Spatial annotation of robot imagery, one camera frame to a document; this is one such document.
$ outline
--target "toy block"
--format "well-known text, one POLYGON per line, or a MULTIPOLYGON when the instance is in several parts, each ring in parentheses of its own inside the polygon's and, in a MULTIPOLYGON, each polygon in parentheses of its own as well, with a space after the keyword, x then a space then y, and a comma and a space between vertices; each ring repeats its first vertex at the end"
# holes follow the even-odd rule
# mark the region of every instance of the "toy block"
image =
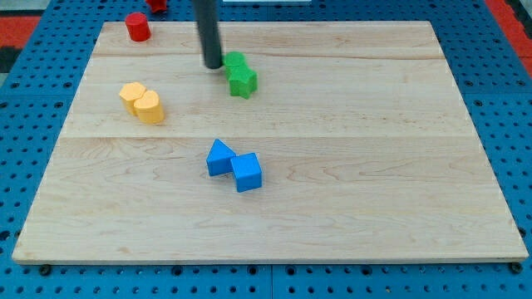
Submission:
POLYGON ((166 0, 145 0, 150 6, 151 13, 163 12, 166 8, 166 0))
POLYGON ((238 192, 262 187, 263 173, 255 153, 232 158, 231 167, 238 192))
POLYGON ((257 90, 257 73, 248 67, 238 67, 231 70, 229 89, 232 96, 242 96, 248 99, 257 90))
POLYGON ((139 120, 145 124, 160 123, 165 119, 165 112, 155 91, 147 91, 133 104, 139 120))
POLYGON ((207 156, 207 168, 209 175, 227 174, 233 171, 231 168, 231 158, 236 157, 236 153, 220 140, 215 140, 207 156))
POLYGON ((231 77, 231 71, 237 67, 248 67, 246 57, 242 52, 232 51, 224 56, 225 78, 231 77))
POLYGON ((125 84, 118 95, 122 99, 122 103, 124 104, 127 112, 129 112, 131 115, 136 115, 133 104, 136 100, 139 100, 145 92, 146 88, 141 83, 133 82, 125 84))
POLYGON ((143 42, 151 37, 148 18, 142 12, 130 13, 126 17, 126 27, 131 40, 135 42, 143 42))

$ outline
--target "yellow block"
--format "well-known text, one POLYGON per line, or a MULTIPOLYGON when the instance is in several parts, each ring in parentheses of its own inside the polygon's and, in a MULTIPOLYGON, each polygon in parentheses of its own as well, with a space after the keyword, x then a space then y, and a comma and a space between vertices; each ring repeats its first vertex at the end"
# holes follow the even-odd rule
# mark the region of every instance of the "yellow block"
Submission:
POLYGON ((146 124, 156 124, 165 118, 159 95, 155 91, 147 91, 133 104, 139 120, 146 124))
POLYGON ((140 99, 145 92, 146 88, 139 82, 127 83, 122 87, 119 96, 122 99, 122 103, 124 103, 127 112, 136 115, 133 103, 140 99))

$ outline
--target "red cylinder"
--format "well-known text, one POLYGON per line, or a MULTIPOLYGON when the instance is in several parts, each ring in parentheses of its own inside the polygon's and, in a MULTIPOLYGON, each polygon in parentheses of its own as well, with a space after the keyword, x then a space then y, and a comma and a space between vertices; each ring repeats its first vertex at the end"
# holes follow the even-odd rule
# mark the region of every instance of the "red cylinder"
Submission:
POLYGON ((148 18, 142 12, 130 13, 126 17, 126 26, 131 40, 135 42, 143 42, 151 37, 148 18))

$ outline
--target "red object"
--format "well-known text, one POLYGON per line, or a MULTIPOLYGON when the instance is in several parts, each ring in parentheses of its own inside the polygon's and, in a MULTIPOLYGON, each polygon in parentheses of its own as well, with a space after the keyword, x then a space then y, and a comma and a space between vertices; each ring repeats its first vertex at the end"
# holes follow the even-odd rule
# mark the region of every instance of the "red object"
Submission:
POLYGON ((532 76, 532 41, 526 36, 525 28, 515 17, 514 9, 505 0, 485 0, 495 20, 520 58, 523 66, 532 76))
POLYGON ((126 17, 127 31, 135 42, 143 42, 151 37, 148 18, 142 12, 133 12, 126 17))
POLYGON ((0 17, 0 47, 24 48, 41 17, 0 17))
POLYGON ((152 13, 163 12, 166 8, 166 0, 145 0, 151 8, 152 13))

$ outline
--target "blue pegboard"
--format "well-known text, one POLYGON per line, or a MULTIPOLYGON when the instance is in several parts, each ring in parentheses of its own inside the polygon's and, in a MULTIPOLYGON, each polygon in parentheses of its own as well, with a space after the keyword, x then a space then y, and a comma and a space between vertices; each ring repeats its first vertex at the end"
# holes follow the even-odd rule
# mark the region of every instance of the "blue pegboard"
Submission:
MULTIPOLYGON (((22 267, 11 253, 104 21, 193 21, 188 0, 52 0, 0 90, 0 297, 530 297, 532 264, 22 267)), ((219 7, 224 21, 429 20, 532 249, 532 81, 475 0, 219 7)))

